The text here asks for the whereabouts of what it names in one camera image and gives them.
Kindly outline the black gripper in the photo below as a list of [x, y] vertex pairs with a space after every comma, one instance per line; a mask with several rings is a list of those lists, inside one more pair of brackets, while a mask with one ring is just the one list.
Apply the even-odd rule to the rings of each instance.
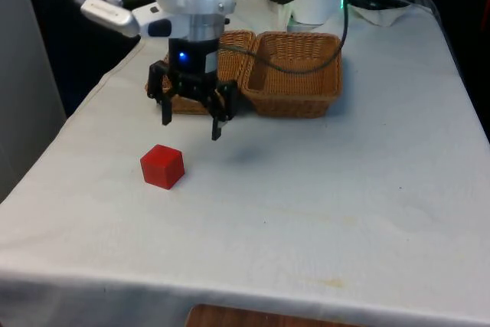
[[[182, 97], [203, 98], [201, 104], [213, 118], [213, 141], [221, 137], [223, 126], [236, 116], [237, 81], [217, 83], [218, 47], [218, 39], [188, 41], [171, 38], [168, 40], [168, 65], [162, 60], [150, 65], [147, 97], [160, 105], [163, 126], [172, 121], [173, 90]], [[171, 86], [164, 91], [163, 79], [167, 74]]]

